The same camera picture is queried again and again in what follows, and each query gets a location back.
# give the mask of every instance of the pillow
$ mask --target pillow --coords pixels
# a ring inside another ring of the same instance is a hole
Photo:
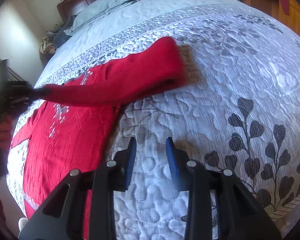
[[[68,18],[67,22],[62,27],[62,29],[54,36],[53,43],[56,49],[60,48],[67,40],[71,38],[71,36],[66,35],[64,31],[68,28],[71,28],[75,18],[76,15],[73,15],[70,18]]]
[[[108,15],[117,7],[124,4],[131,4],[138,0],[96,0],[87,8],[81,11],[74,20],[73,26],[65,30],[67,35],[74,35],[86,23],[95,21],[98,17]]]

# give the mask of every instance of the quilted bedspread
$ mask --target quilted bedspread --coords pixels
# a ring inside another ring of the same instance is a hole
[[[93,65],[148,48],[163,36],[180,46],[188,84],[129,104],[106,151],[138,143],[132,182],[115,192],[117,239],[183,239],[187,192],[170,179],[165,140],[211,170],[235,171],[277,221],[300,203],[300,38],[240,2],[194,5],[139,22],[99,42],[41,82],[62,84]],[[16,131],[42,101],[23,114]],[[27,141],[9,155],[18,204]]]

